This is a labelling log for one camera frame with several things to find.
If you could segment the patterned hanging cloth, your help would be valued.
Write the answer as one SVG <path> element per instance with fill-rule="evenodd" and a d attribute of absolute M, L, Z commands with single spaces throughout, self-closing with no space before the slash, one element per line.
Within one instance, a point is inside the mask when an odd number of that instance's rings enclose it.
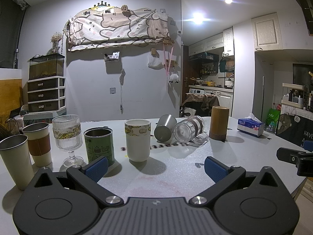
<path fill-rule="evenodd" d="M 158 44 L 170 39 L 168 15 L 149 8 L 131 10 L 127 5 L 87 9 L 67 21 L 65 36 L 69 52 Z"/>

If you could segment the brown bamboo cup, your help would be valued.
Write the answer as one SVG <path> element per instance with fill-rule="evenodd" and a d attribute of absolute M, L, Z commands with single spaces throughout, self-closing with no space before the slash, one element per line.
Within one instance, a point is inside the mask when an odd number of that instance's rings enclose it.
<path fill-rule="evenodd" d="M 218 141 L 225 141 L 229 120 L 229 108 L 214 106 L 211 113 L 209 137 Z"/>

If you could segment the white drawer unit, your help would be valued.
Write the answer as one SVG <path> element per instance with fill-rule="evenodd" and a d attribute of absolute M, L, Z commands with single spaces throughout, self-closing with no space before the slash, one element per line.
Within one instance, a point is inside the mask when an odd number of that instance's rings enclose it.
<path fill-rule="evenodd" d="M 61 111 L 66 108 L 64 76 L 28 80 L 29 112 Z"/>

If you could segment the white paper-pattern cup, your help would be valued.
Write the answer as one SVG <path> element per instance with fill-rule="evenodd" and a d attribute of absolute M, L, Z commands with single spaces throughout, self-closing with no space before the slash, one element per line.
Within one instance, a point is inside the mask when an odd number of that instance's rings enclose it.
<path fill-rule="evenodd" d="M 125 121 L 126 150 L 133 162 L 144 162 L 150 156 L 151 122 L 146 119 Z"/>

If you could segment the stainless steel cup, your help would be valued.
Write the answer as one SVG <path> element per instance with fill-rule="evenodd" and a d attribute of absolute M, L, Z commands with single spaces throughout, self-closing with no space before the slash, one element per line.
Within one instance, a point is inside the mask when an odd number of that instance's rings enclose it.
<path fill-rule="evenodd" d="M 177 120 L 174 116 L 170 114 L 161 116 L 154 130 L 154 137 L 160 142 L 169 141 L 176 124 Z"/>

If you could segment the white plush toy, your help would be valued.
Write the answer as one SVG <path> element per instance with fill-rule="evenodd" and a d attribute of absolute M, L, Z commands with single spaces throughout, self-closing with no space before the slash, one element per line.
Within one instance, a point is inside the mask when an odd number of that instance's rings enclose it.
<path fill-rule="evenodd" d="M 170 85 L 172 85 L 172 84 L 178 84 L 178 83 L 179 83 L 179 75 L 176 74 L 176 73 L 172 73 L 172 74 L 169 76 L 168 82 L 169 82 Z"/>

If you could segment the tissue pack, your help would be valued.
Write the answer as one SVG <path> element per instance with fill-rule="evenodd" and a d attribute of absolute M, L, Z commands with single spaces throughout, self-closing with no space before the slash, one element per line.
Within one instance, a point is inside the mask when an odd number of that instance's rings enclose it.
<path fill-rule="evenodd" d="M 265 124 L 261 122 L 253 113 L 250 113 L 246 118 L 238 119 L 237 130 L 250 134 L 255 137 L 260 137 L 265 129 Z"/>

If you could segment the cream cup brown sleeve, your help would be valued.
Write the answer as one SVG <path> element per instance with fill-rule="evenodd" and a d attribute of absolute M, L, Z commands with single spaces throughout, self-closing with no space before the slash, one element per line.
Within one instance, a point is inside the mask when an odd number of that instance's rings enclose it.
<path fill-rule="evenodd" d="M 51 162 L 51 145 L 48 123 L 35 123 L 22 129 L 28 137 L 28 148 L 37 167 L 48 166 Z"/>

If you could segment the ribbed glass goblet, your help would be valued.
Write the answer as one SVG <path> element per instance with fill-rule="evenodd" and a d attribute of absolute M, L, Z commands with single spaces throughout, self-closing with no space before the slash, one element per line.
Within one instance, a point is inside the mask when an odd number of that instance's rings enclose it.
<path fill-rule="evenodd" d="M 79 116 L 62 115 L 54 118 L 52 131 L 58 149 L 68 153 L 68 157 L 63 161 L 63 166 L 69 168 L 74 165 L 82 165 L 83 158 L 75 155 L 75 150 L 83 144 Z"/>

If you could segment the dried flower vase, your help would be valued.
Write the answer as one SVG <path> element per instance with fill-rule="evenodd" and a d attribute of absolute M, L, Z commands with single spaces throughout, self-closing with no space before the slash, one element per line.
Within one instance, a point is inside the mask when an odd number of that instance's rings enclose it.
<path fill-rule="evenodd" d="M 52 48 L 48 50 L 47 55 L 58 53 L 59 43 L 63 39 L 63 34 L 61 32 L 55 32 L 51 37 Z"/>

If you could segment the clear glass mug brown bands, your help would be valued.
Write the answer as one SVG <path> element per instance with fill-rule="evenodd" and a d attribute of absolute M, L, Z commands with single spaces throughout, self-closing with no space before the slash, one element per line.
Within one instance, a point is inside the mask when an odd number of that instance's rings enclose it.
<path fill-rule="evenodd" d="M 178 122 L 173 134 L 177 142 L 195 147 L 204 145 L 209 139 L 205 131 L 205 121 L 200 116 L 191 116 Z"/>

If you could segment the white hanging bag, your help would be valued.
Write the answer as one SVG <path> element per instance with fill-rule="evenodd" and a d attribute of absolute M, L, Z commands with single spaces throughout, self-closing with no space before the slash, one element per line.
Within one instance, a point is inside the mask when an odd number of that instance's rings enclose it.
<path fill-rule="evenodd" d="M 163 63 L 158 57 L 153 55 L 148 56 L 148 68 L 153 70 L 161 70 L 163 69 Z"/>

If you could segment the green tin can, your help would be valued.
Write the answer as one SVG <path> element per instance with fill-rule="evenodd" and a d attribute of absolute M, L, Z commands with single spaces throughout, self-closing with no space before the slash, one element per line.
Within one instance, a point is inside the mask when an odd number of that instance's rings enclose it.
<path fill-rule="evenodd" d="M 107 126 L 90 128 L 84 132 L 89 163 L 102 156 L 107 158 L 108 166 L 112 166 L 115 163 L 112 133 L 112 129 Z"/>

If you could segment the glass fish tank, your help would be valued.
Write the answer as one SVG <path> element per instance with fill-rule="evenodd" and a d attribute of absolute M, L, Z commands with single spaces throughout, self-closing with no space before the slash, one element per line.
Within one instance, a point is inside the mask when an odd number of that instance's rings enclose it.
<path fill-rule="evenodd" d="M 33 57 L 29 60 L 29 80 L 64 75 L 65 56 L 54 53 Z"/>

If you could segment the cream steel tumbler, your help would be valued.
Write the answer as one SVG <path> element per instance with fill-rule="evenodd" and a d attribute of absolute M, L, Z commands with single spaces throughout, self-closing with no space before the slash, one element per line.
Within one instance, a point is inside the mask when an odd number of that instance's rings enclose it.
<path fill-rule="evenodd" d="M 28 137 L 23 134 L 10 136 L 1 141 L 1 157 L 16 186 L 25 190 L 34 176 Z"/>

